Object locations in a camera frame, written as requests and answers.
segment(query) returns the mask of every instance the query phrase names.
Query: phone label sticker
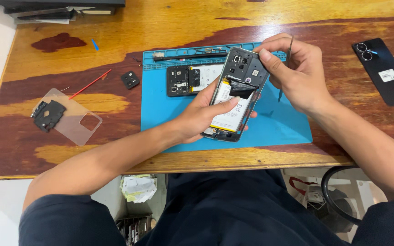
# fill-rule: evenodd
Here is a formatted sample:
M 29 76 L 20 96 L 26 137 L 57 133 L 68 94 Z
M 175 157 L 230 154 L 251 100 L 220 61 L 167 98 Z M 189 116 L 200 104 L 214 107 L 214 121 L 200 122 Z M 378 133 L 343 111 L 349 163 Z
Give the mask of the phone label sticker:
M 233 98 L 233 96 L 229 95 L 230 88 L 231 86 L 227 82 L 223 82 L 221 84 L 220 89 L 215 98 L 214 105 L 228 101 L 231 98 Z M 238 126 L 241 123 L 241 119 L 243 118 L 243 115 L 247 110 L 249 102 L 252 99 L 252 95 L 253 93 L 250 94 L 250 97 L 247 100 L 241 98 L 241 100 L 238 102 L 238 105 L 235 106 L 235 108 L 233 108 L 231 111 L 214 117 L 211 126 L 227 131 L 236 132 Z
M 200 69 L 200 86 L 194 86 L 192 91 L 199 92 L 205 89 L 222 73 L 223 66 L 224 64 L 191 67 L 191 69 Z
M 379 72 L 378 74 L 381 76 L 381 79 L 384 82 L 388 82 L 388 81 L 394 80 L 394 71 L 393 71 L 393 69 L 385 70 L 385 71 Z

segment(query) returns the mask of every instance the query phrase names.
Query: left hand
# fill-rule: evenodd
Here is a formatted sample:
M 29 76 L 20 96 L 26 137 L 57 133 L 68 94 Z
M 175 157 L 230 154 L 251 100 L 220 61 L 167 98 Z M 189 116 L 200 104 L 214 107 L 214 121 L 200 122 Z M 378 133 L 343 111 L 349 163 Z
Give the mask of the left hand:
M 217 77 L 210 85 L 197 94 L 194 100 L 186 107 L 185 110 L 174 120 L 172 125 L 176 126 L 176 130 L 180 134 L 182 143 L 188 144 L 202 138 L 200 133 L 204 132 L 210 125 L 213 118 L 217 115 L 231 111 L 238 104 L 240 98 L 234 97 L 229 101 L 216 105 L 209 105 L 215 88 L 217 87 L 219 77 Z M 252 112 L 250 117 L 255 118 L 257 113 Z

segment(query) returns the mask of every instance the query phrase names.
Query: red strap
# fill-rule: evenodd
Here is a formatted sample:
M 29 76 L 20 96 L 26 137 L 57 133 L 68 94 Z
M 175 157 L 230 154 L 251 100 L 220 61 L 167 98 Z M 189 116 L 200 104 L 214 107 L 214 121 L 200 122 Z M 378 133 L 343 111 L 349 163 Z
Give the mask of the red strap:
M 304 190 L 301 190 L 301 189 L 299 189 L 299 188 L 296 188 L 296 187 L 294 186 L 293 180 L 294 180 L 294 181 L 301 182 L 301 183 L 304 183 L 304 184 L 306 184 L 306 185 L 318 184 L 318 183 L 314 183 L 314 182 L 305 182 L 305 181 L 303 181 L 303 180 L 301 180 L 301 179 L 298 179 L 298 178 L 295 178 L 295 177 L 290 177 L 290 180 L 288 181 L 288 183 L 289 183 L 294 189 L 296 189 L 299 193 L 301 193 L 302 195 L 305 195 L 305 191 L 304 191 Z

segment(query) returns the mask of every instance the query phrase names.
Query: disassembled smartphone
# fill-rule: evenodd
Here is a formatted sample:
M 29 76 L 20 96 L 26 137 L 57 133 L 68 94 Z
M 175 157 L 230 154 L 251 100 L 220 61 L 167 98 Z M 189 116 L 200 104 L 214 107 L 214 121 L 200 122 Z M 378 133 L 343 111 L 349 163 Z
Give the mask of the disassembled smartphone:
M 210 105 L 240 96 L 230 112 L 217 115 L 211 126 L 201 133 L 215 140 L 237 142 L 258 100 L 268 72 L 257 53 L 233 47 L 230 49 Z
M 167 96 L 191 96 L 205 89 L 222 72 L 223 63 L 167 67 Z

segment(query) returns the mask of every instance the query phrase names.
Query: transparent phone back panel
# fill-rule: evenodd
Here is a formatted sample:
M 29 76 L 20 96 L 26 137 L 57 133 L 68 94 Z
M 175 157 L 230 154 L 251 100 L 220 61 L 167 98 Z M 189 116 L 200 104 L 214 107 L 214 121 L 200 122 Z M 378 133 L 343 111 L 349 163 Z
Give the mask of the transparent phone back panel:
M 54 129 L 62 133 L 65 137 L 69 138 L 78 146 L 83 146 L 89 140 L 89 138 L 94 134 L 97 128 L 101 125 L 103 120 L 96 114 L 92 113 L 74 99 L 69 100 L 69 97 L 56 88 L 51 89 L 33 108 L 33 111 L 39 106 L 43 101 L 49 103 L 54 100 L 63 106 L 66 110 L 63 112 L 63 116 L 60 118 L 59 122 L 56 124 Z M 98 119 L 98 124 L 93 130 L 89 130 L 80 124 L 80 121 L 85 117 L 86 114 L 91 114 Z

